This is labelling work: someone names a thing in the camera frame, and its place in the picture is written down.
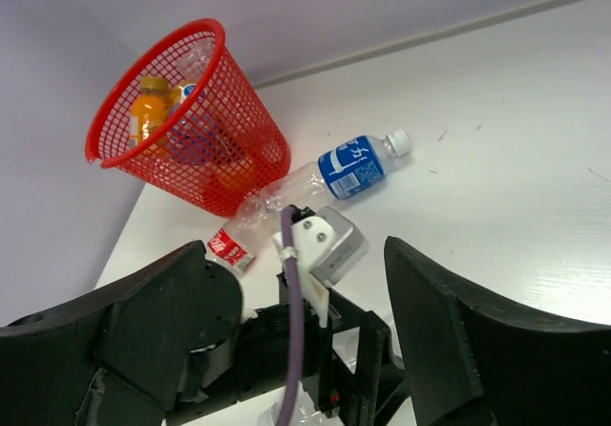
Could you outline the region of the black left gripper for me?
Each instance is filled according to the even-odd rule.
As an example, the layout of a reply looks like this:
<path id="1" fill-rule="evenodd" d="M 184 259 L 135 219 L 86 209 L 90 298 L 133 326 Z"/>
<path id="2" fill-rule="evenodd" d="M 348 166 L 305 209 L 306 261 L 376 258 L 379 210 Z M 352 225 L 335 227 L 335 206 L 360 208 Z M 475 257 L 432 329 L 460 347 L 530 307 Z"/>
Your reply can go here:
<path id="1" fill-rule="evenodd" d="M 288 287 L 279 283 L 278 304 L 258 309 L 242 324 L 221 317 L 223 338 L 191 350 L 169 425 L 184 425 L 238 402 L 269 393 L 286 382 L 289 356 Z M 301 380 L 315 408 L 346 425 L 387 425 L 410 395 L 403 362 L 392 350 L 390 327 L 333 291 L 329 325 L 304 306 Z"/>

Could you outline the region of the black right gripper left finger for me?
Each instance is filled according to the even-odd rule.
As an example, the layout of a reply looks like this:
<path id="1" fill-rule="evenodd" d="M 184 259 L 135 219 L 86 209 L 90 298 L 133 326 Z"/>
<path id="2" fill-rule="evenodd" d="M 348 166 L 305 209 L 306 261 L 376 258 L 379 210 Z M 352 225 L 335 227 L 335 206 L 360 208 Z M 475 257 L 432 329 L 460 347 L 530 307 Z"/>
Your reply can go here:
<path id="1" fill-rule="evenodd" d="M 181 425 L 234 405 L 242 289 L 199 242 L 1 329 L 5 425 Z"/>

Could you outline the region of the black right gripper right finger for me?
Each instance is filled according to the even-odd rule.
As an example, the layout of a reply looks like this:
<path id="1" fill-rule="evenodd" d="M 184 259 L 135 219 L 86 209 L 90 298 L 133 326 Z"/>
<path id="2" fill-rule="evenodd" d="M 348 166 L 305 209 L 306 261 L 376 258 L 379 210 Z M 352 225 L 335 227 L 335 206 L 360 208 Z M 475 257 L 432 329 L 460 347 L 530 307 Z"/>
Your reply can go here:
<path id="1" fill-rule="evenodd" d="M 420 425 L 606 425 L 610 329 L 520 304 L 386 239 L 390 304 Z"/>

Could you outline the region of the red label cola bottle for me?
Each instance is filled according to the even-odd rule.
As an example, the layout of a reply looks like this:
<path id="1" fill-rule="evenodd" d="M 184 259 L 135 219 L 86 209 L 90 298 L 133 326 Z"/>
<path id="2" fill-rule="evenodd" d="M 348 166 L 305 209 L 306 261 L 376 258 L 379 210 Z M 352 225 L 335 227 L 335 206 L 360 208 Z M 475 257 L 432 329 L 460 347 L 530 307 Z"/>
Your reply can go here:
<path id="1" fill-rule="evenodd" d="M 206 243 L 213 260 L 242 278 L 268 239 L 279 231 L 281 211 L 274 202 L 257 196 L 244 200 Z"/>

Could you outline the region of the blue label plastic bottle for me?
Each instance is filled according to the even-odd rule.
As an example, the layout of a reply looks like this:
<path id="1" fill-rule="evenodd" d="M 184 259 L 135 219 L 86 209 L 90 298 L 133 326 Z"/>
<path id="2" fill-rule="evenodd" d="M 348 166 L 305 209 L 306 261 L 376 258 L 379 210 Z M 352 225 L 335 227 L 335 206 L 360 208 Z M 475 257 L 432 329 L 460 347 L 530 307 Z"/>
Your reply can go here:
<path id="1" fill-rule="evenodd" d="M 335 206 L 381 183 L 410 153 L 411 140 L 403 129 L 381 138 L 358 136 L 269 184 L 260 199 L 273 211 L 289 205 L 315 211 Z"/>

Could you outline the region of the orange juice bottle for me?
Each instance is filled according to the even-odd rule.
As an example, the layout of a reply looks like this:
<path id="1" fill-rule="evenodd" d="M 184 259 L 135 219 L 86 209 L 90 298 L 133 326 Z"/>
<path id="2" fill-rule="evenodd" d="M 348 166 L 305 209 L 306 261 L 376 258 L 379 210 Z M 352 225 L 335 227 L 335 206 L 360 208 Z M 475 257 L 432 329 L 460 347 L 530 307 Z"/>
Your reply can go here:
<path id="1" fill-rule="evenodd" d="M 169 117 L 172 98 L 169 82 L 160 76 L 144 76 L 139 82 L 130 114 L 128 147 L 134 149 L 152 136 Z"/>

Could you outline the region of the yellow blue label bottle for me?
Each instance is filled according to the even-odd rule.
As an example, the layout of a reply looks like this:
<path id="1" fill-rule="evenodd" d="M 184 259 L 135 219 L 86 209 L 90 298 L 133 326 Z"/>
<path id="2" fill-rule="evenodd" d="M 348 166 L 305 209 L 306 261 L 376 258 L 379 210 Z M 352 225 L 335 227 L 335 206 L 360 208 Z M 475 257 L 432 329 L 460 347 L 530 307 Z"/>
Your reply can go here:
<path id="1" fill-rule="evenodd" d="M 221 121 L 215 113 L 205 110 L 205 101 L 202 91 L 194 107 L 166 134 L 165 149 L 178 164 L 204 166 L 229 161 Z"/>

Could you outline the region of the clear crushed plastic bottle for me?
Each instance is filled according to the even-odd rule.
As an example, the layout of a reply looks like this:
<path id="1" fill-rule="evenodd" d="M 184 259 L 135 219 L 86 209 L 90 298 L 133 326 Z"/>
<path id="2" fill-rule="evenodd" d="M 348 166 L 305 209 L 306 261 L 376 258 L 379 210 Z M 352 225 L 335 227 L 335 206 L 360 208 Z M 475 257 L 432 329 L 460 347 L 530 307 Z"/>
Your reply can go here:
<path id="1" fill-rule="evenodd" d="M 187 53 L 177 60 L 177 69 L 189 81 L 198 82 L 206 71 L 213 56 L 215 44 L 210 39 L 194 43 Z"/>

